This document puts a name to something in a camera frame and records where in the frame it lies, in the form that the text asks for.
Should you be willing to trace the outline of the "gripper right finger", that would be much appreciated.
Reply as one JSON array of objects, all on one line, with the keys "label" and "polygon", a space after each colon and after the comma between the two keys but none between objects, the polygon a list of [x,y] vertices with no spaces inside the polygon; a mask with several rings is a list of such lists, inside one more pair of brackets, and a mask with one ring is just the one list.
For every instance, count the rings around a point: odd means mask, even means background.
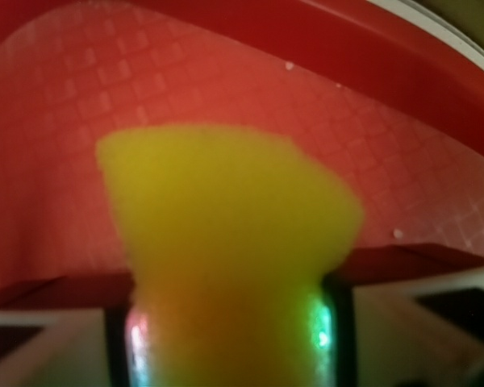
[{"label": "gripper right finger", "polygon": [[336,273],[323,276],[311,310],[315,381],[318,386],[357,385],[353,292]]}]

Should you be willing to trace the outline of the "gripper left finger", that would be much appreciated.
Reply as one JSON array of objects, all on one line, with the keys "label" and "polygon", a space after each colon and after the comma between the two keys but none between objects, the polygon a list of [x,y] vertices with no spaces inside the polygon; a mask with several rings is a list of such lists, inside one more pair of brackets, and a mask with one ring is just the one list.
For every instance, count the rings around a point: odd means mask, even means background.
[{"label": "gripper left finger", "polygon": [[106,360],[111,386],[143,386],[148,372],[136,367],[134,332],[134,306],[124,302],[104,310]]}]

